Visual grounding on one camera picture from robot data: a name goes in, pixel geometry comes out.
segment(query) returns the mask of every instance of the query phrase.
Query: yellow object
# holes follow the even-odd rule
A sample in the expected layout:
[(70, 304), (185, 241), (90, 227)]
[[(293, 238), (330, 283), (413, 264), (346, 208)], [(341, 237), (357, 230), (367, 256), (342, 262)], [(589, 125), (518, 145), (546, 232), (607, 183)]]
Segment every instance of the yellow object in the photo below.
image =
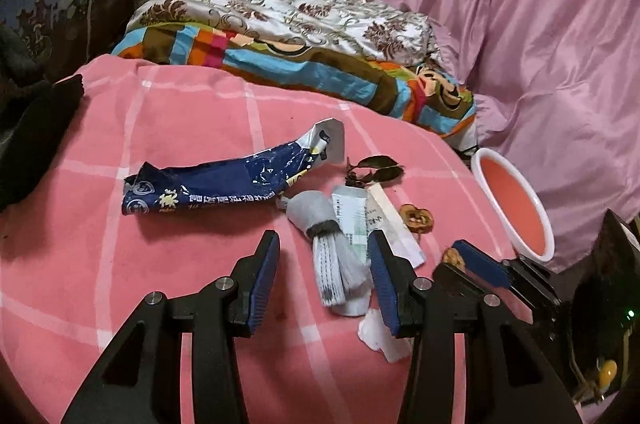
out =
[(616, 362), (612, 359), (606, 360), (598, 371), (598, 388), (600, 388), (601, 391), (606, 391), (617, 374), (618, 365)]

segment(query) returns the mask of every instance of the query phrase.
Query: pink blanket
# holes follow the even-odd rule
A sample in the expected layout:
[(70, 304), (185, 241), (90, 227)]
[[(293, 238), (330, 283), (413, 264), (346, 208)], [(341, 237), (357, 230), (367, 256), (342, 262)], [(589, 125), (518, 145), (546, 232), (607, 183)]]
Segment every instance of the pink blanket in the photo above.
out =
[[(351, 160), (384, 153), (406, 166), (402, 184), (386, 189), (394, 204), (433, 213), (419, 273), (430, 275), (455, 239), (511, 258), (497, 217), (447, 144), (364, 107), (248, 84), (221, 70), (101, 56), (80, 72), (87, 94), (58, 159), (33, 194), (0, 215), (0, 349), (49, 422), (60, 422), (146, 293), (198, 291), (251, 254), (268, 228), (280, 234), (282, 257), (267, 316), (254, 338), (237, 340), (250, 419), (396, 422), (408, 360), (388, 364), (358, 340), (358, 318), (321, 306), (310, 244), (273, 204), (123, 217), (122, 178), (144, 160), (183, 166), (247, 155), (337, 117)], [(328, 165), (294, 187), (328, 192), (343, 176), (342, 167)], [(182, 413), (189, 424), (188, 336), (184, 341)], [(463, 421), (462, 357), (456, 423)]]
[(638, 213), (640, 0), (386, 1), (450, 30), (447, 68), (475, 94), (482, 146), (545, 205), (553, 267), (590, 252), (607, 208)]

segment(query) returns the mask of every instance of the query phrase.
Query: blue gripper pad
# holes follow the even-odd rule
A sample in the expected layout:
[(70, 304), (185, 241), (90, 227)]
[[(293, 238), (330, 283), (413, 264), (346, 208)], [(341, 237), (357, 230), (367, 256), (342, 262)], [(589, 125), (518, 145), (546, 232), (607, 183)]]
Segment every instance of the blue gripper pad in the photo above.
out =
[(278, 268), (278, 260), (280, 260), (280, 238), (277, 233), (274, 233), (264, 255), (264, 260), (262, 260), (262, 264), (260, 264), (260, 270), (255, 278), (254, 287), (249, 296), (248, 325), (252, 335), (255, 334), (255, 331), (264, 318), (264, 312), (267, 309), (267, 303), (269, 302), (269, 295), (271, 293), (271, 286), (273, 285), (273, 279), (276, 276), (276, 270)]
[(400, 333), (398, 292), (396, 291), (396, 287), (394, 287), (388, 266), (382, 255), (377, 233), (382, 233), (382, 231), (373, 231), (367, 241), (367, 252), (371, 257), (371, 276), (373, 277), (373, 285), (376, 287), (376, 293), (378, 294), (382, 320), (389, 330), (391, 330), (391, 334), (397, 336)]
[(484, 254), (466, 240), (454, 242), (453, 248), (460, 253), (465, 267), (492, 287), (511, 288), (511, 277), (507, 269), (493, 258)]

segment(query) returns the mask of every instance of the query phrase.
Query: pink curtain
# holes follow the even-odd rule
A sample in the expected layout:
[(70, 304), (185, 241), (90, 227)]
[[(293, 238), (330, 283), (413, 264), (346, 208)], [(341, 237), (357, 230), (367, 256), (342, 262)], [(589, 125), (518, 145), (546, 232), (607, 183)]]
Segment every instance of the pink curtain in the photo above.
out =
[(511, 160), (549, 213), (554, 269), (590, 251), (607, 207), (640, 210), (640, 0), (386, 1), (444, 26), (482, 146)]

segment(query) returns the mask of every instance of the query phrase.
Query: brown floral pattern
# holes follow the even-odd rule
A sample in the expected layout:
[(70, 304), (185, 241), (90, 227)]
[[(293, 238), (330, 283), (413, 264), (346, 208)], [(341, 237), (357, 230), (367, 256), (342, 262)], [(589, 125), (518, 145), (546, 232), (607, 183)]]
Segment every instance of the brown floral pattern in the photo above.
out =
[(136, 11), (127, 30), (182, 18), (370, 60), (442, 65), (428, 17), (398, 11), (381, 0), (150, 0)]
[(153, 4), (141, 14), (141, 26), (151, 26), (161, 22), (186, 22), (186, 3), (181, 0), (165, 0), (161, 4)]

